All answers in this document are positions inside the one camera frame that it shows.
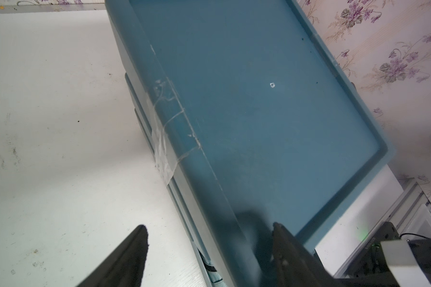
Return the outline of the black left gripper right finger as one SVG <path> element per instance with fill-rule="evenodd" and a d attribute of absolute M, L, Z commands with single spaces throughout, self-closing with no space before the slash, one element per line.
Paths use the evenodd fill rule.
<path fill-rule="evenodd" d="M 340 287 L 334 279 L 280 223 L 272 232 L 272 253 L 279 287 Z"/>

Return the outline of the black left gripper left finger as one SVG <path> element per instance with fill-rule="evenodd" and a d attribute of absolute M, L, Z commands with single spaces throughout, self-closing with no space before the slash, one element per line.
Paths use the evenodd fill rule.
<path fill-rule="evenodd" d="M 140 287 L 147 252 L 147 228 L 139 225 L 78 287 Z"/>

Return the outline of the teal drawer cabinet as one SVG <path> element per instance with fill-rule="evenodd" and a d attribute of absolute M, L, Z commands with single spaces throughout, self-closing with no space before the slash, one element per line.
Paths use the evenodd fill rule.
<path fill-rule="evenodd" d="M 270 287 L 274 223 L 309 254 L 394 155 L 294 1 L 106 1 L 155 165 L 197 258 Z"/>

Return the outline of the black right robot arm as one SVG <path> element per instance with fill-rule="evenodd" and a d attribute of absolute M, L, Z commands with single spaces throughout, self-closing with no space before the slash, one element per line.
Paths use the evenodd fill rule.
<path fill-rule="evenodd" d="M 399 234 L 391 222 L 385 222 L 350 263 L 347 277 L 340 282 L 345 287 L 397 287 L 399 284 L 389 270 L 381 243 L 407 239 L 415 260 L 431 283 L 431 239 L 419 234 L 411 235 L 413 238 L 407 239 L 409 233 Z"/>

